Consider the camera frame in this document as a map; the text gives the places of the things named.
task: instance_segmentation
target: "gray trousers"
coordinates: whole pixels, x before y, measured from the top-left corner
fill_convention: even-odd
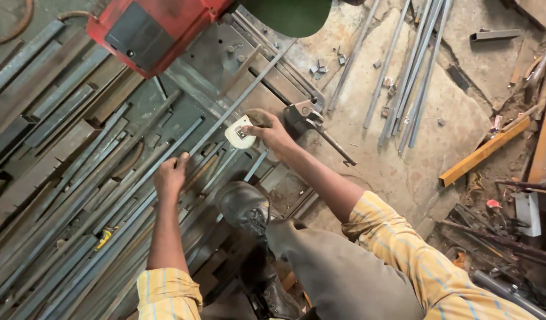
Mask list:
[[[373,253],[295,219],[272,221],[269,248],[288,262],[320,319],[424,318],[413,286]]]

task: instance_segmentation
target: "shirt sleeve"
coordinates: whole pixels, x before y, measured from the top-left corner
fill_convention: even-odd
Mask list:
[[[366,191],[342,232],[410,280],[426,318],[534,319],[515,304],[475,286],[468,274],[428,245],[376,194]]]
[[[136,282],[139,320],[199,320],[200,286],[175,268],[143,271]]]

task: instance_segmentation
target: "dusty floor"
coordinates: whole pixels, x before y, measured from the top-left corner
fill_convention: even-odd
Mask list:
[[[335,49],[340,48],[341,53],[349,55],[372,2],[367,0],[363,6],[353,7],[334,1],[323,29],[309,38],[299,39],[287,54],[298,69],[310,76],[312,82],[324,91],[328,99],[332,97],[342,73],[337,64]],[[91,5],[90,0],[36,0],[33,21],[21,37],[30,40],[58,13],[89,10]],[[408,149],[399,156],[396,151],[399,145],[397,138],[381,148],[376,146],[384,125],[384,120],[378,114],[388,102],[387,95],[380,96],[376,115],[368,130],[362,129],[362,122],[379,75],[379,70],[374,69],[372,63],[384,59],[402,7],[403,1],[400,0],[380,2],[371,31],[363,42],[362,50],[342,90],[337,109],[327,117],[329,132],[359,164],[355,167],[344,166],[340,156],[315,133],[308,135],[303,143],[307,150],[334,170],[376,192],[426,237],[433,228],[433,221],[443,219],[465,191],[464,181],[442,188],[438,186],[437,177],[476,148],[484,133],[490,129],[491,106],[504,103],[515,90],[508,87],[508,82],[523,37],[502,44],[477,47],[469,44],[468,36],[481,27],[493,30],[519,28],[526,31],[529,23],[515,11],[506,10],[499,1],[454,2],[434,68],[419,140],[414,149]],[[23,8],[23,1],[0,0],[0,35],[14,27],[22,16]],[[69,23],[84,22],[83,19],[74,19]],[[399,76],[405,53],[409,51],[414,35],[411,18],[407,18],[387,76],[394,79]],[[278,41],[281,46],[287,43],[286,38],[277,37],[273,32],[266,36],[272,41]],[[316,79],[309,73],[309,68],[320,57],[328,62],[329,72]],[[445,69],[449,65],[459,67],[469,81],[471,87],[466,92],[446,73]],[[507,118],[515,117],[515,113],[517,111],[508,112]],[[438,118],[445,119],[447,124],[439,127]],[[526,143],[523,138],[517,138],[506,144],[479,170],[489,179],[506,177],[513,171],[519,171]],[[517,169],[508,171],[508,166],[496,164],[497,159],[513,159],[515,165],[512,168]],[[276,207],[279,209],[290,205],[301,190],[305,190],[305,186],[297,177],[286,179],[275,192]],[[340,223],[324,204],[320,203],[311,211],[314,214],[309,220],[313,226],[340,232]]]

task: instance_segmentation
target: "hand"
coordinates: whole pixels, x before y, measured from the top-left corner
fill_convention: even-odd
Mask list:
[[[271,113],[262,109],[250,109],[246,114],[256,126],[245,126],[242,132],[261,138],[279,161],[286,162],[292,150],[300,148],[289,136],[281,121]]]
[[[186,163],[189,158],[190,155],[185,152],[179,158],[170,158],[160,164],[153,178],[159,202],[178,203],[178,194],[186,179]]]

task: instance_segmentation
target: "red machine housing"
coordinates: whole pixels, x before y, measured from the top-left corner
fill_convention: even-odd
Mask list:
[[[127,66],[150,78],[164,72],[233,0],[113,0],[87,32]]]

